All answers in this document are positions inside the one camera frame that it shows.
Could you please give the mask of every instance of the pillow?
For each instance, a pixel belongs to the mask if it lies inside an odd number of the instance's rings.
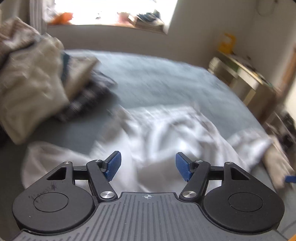
[[[272,184],[276,190],[285,187],[285,177],[295,175],[290,162],[286,157],[281,144],[276,136],[271,136],[273,143],[265,152],[262,162],[272,180]]]
[[[19,18],[10,18],[0,25],[0,67],[9,53],[31,45],[38,35],[37,30]]]
[[[69,121],[86,110],[92,109],[116,82],[100,71],[92,71],[88,85],[71,101],[56,118],[62,122]]]
[[[90,80],[90,73],[98,63],[95,56],[70,57],[67,65],[67,77],[63,82],[66,96],[73,100]]]
[[[62,43],[49,35],[11,53],[0,72],[0,122],[15,144],[22,144],[44,119],[69,101],[61,82]]]

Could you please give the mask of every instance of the gray bedsheet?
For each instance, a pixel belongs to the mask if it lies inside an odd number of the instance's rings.
[[[95,54],[101,61],[97,68],[112,77],[118,83],[118,87],[92,112],[69,123],[49,119],[37,128],[27,143],[15,146],[8,142],[0,149],[0,236],[6,240],[18,231],[11,213],[11,204],[23,190],[20,168],[27,144],[41,140],[88,154],[95,138],[101,132],[103,123],[108,121],[108,110],[115,104],[132,108],[196,103],[224,138],[245,128],[261,128],[238,97],[205,69],[131,54],[87,50],[71,50],[68,53],[77,56]],[[262,166],[256,167],[252,174],[273,189]],[[294,219],[290,216],[284,217],[279,230],[285,229]],[[284,235],[289,237],[289,228]]]

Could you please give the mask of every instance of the bright window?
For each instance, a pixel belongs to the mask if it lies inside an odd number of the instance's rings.
[[[161,19],[170,24],[177,0],[44,0],[47,1],[45,20],[55,13],[72,12],[74,25],[122,25],[118,13],[126,12],[133,16],[147,12],[160,12]]]

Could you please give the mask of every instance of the curtain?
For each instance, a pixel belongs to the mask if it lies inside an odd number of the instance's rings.
[[[43,0],[30,0],[30,25],[35,28],[39,33],[46,32],[46,22],[43,20]]]

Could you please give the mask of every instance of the round black disc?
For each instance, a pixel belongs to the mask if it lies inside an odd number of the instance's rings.
[[[232,182],[210,191],[203,200],[207,216],[219,226],[239,233],[260,233],[279,224],[284,206],[278,195],[251,180]]]
[[[37,233],[59,233],[78,226],[92,214],[94,202],[87,191],[72,183],[51,182],[54,188],[41,190],[36,182],[35,188],[29,187],[15,199],[12,211],[22,227]]]

